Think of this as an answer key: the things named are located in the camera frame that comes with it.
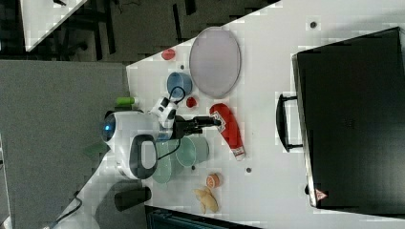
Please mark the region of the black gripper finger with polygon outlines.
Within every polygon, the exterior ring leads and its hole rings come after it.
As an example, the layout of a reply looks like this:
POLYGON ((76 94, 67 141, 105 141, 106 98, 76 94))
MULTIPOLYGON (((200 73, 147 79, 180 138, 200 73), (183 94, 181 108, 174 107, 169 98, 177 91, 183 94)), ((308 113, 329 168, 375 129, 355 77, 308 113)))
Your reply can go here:
POLYGON ((189 131, 190 135, 199 135, 203 133, 203 128, 194 128, 189 131))
POLYGON ((222 122, 212 116, 195 116, 193 118, 197 126, 221 126, 222 122))

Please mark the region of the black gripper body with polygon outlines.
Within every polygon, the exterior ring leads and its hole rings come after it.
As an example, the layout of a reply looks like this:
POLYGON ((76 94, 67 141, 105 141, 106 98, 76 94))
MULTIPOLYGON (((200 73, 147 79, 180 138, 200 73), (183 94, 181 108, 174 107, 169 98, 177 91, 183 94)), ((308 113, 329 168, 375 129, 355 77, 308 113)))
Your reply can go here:
POLYGON ((184 119, 182 116, 176 115, 174 125, 173 125, 173 133, 172 133, 171 138, 172 139, 182 139, 183 137, 190 135, 189 131, 194 128, 201 128, 201 127, 197 126, 194 123, 193 118, 184 119))

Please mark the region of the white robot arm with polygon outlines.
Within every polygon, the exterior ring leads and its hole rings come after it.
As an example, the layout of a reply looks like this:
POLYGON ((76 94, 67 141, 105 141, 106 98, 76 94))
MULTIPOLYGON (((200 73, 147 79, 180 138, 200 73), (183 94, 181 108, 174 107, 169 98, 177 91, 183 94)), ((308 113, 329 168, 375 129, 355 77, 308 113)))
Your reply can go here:
POLYGON ((102 139, 109 147, 96 171, 74 194, 59 217, 44 229, 100 229, 96 210, 111 188, 123 180, 151 177, 158 164, 147 168, 142 155, 156 156, 156 143, 200 134, 205 127, 219 126, 212 116, 185 119, 174 110, 164 113, 140 111, 114 112, 105 117, 102 139))

